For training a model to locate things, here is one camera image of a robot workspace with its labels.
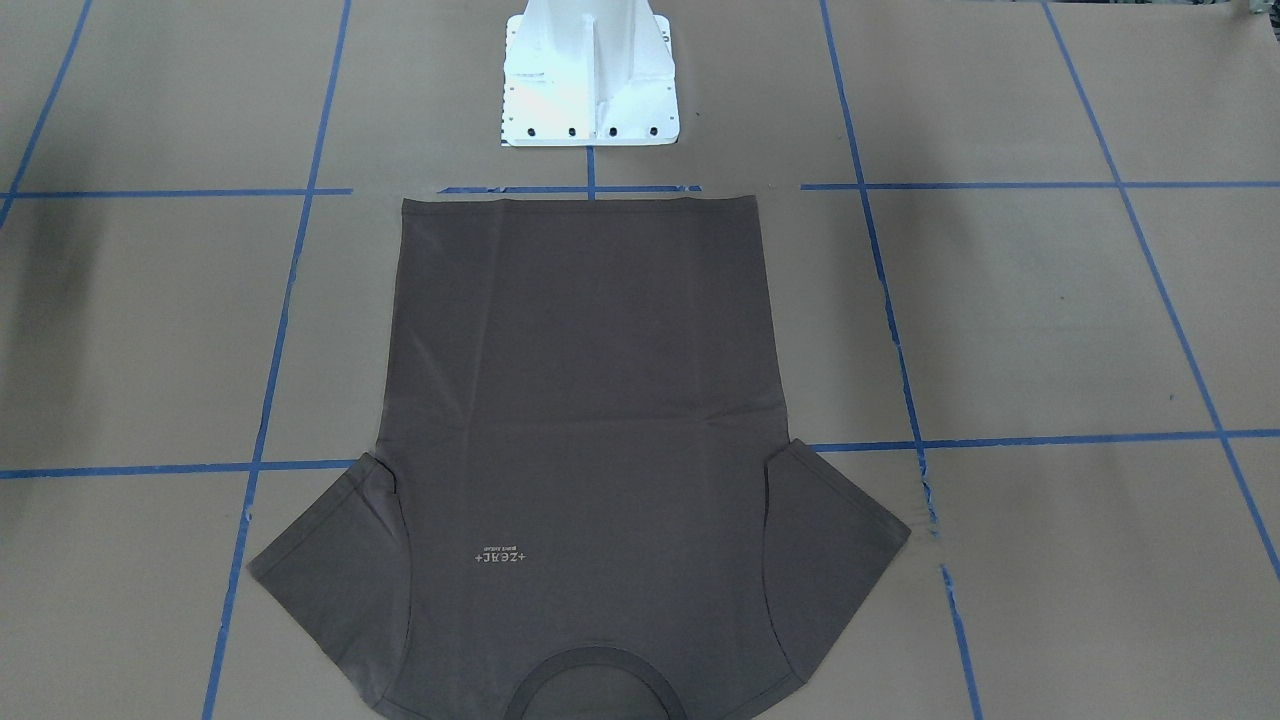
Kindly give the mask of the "dark brown t-shirt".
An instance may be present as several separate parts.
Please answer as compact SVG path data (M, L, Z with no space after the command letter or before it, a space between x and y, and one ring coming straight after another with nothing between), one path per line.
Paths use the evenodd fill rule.
M790 434L753 196L407 200L372 451L248 569L388 719L753 719L909 536Z

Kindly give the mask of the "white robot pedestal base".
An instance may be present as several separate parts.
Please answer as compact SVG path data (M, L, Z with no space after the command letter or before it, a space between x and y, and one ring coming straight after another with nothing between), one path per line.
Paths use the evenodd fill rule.
M672 28L649 1L530 1L504 41L504 146L678 141Z

